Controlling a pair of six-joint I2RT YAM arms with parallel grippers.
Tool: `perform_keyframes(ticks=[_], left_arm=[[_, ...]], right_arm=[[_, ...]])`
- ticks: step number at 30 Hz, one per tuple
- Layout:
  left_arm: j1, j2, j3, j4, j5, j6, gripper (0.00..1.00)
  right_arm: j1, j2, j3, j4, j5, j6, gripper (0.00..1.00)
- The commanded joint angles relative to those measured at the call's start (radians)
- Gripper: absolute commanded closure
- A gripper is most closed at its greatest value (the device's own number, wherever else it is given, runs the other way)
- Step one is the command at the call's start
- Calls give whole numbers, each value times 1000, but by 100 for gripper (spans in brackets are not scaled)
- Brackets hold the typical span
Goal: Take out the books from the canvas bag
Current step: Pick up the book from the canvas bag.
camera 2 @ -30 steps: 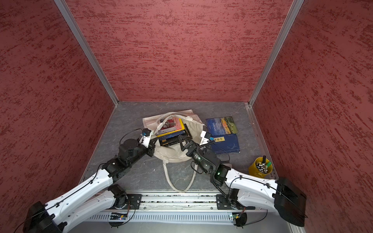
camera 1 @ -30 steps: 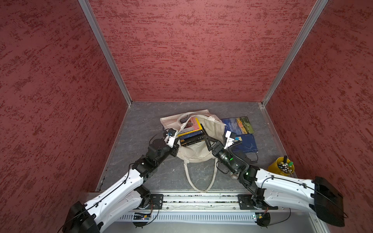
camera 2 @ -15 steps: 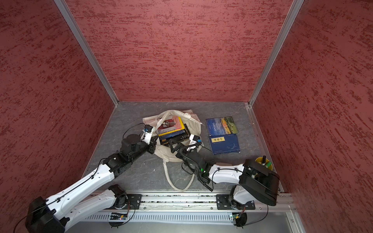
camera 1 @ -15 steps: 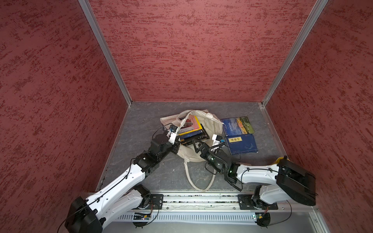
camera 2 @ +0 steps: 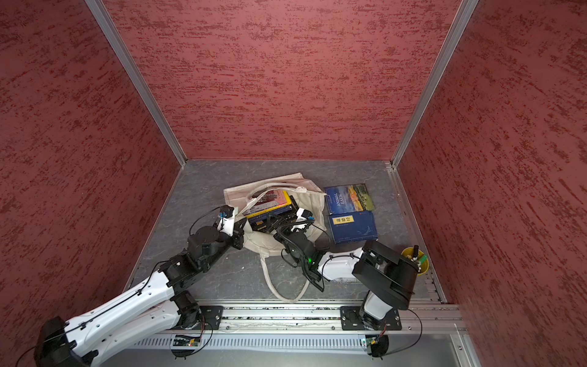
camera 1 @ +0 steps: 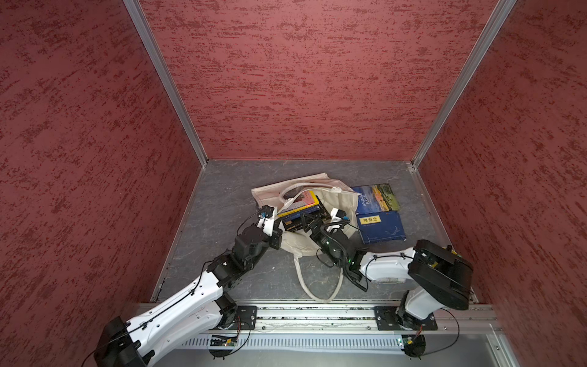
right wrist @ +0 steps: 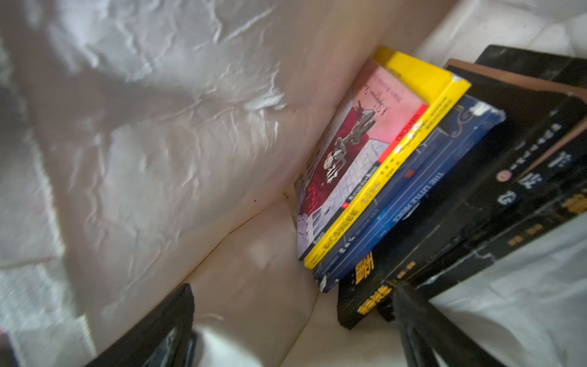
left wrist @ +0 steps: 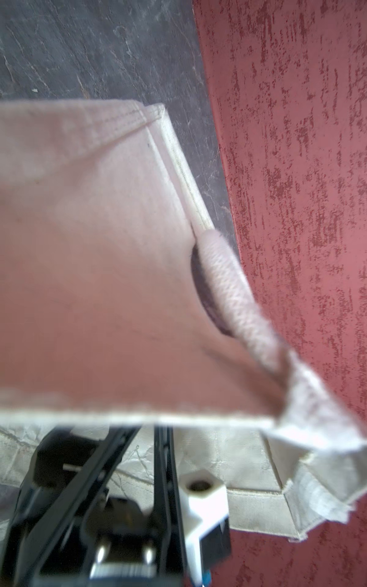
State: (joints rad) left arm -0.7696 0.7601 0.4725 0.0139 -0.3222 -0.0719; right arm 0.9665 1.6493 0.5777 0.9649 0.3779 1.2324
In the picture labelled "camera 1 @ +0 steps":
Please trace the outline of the Animal Farm book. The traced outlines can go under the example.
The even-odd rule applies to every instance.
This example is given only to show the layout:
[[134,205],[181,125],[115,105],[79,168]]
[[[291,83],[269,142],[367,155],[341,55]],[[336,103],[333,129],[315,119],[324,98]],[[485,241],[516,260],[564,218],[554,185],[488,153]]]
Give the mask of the Animal Farm book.
[[373,213],[399,211],[401,206],[388,183],[353,187],[359,194],[356,213],[364,216]]

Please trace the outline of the yellow spine book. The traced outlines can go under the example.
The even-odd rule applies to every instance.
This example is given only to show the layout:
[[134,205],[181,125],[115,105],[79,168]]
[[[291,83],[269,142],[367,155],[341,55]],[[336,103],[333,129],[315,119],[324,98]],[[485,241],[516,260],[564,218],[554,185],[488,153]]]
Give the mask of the yellow spine book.
[[300,193],[293,202],[284,206],[278,217],[286,219],[296,219],[303,213],[313,213],[319,209],[319,200],[313,191],[304,191]]

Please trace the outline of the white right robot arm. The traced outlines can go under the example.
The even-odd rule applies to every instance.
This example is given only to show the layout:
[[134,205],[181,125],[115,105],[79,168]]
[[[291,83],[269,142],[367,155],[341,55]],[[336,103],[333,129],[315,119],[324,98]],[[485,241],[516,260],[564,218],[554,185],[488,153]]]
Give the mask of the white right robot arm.
[[359,248],[343,232],[349,220],[324,223],[313,220],[304,232],[326,254],[342,276],[362,291],[374,282],[412,280],[417,287],[406,291],[400,305],[382,319],[405,330],[416,330],[443,307],[468,310],[473,267],[452,246],[420,239],[400,252],[375,253]]

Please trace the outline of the beige canvas tote bag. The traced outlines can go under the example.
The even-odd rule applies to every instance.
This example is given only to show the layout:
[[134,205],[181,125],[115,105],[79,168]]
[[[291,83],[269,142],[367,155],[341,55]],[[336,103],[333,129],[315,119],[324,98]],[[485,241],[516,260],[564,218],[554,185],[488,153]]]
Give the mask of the beige canvas tote bag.
[[[342,181],[332,179],[325,173],[254,188],[252,189],[252,196],[259,207],[264,205],[275,207],[277,214],[281,215],[292,211],[295,200],[310,191],[316,194],[316,197],[321,200],[328,211],[341,209],[347,213],[350,223],[356,225],[359,194]],[[306,294],[317,303],[328,304],[332,302],[342,287],[342,275],[339,276],[339,281],[333,294],[327,299],[322,299],[315,296],[306,286],[301,272],[299,259],[315,254],[319,249],[318,244],[313,242],[308,234],[302,234],[298,230],[283,235],[281,248],[293,255],[298,280]]]

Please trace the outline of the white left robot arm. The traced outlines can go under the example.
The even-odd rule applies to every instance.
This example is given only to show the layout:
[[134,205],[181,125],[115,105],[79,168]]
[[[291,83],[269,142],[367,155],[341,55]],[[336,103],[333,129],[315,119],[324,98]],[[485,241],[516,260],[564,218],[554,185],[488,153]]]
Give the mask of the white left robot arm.
[[174,296],[128,321],[110,321],[90,356],[98,366],[153,366],[188,337],[229,327],[237,310],[229,290],[268,249],[280,248],[282,235],[276,224],[245,228],[231,249],[205,262],[200,276]]

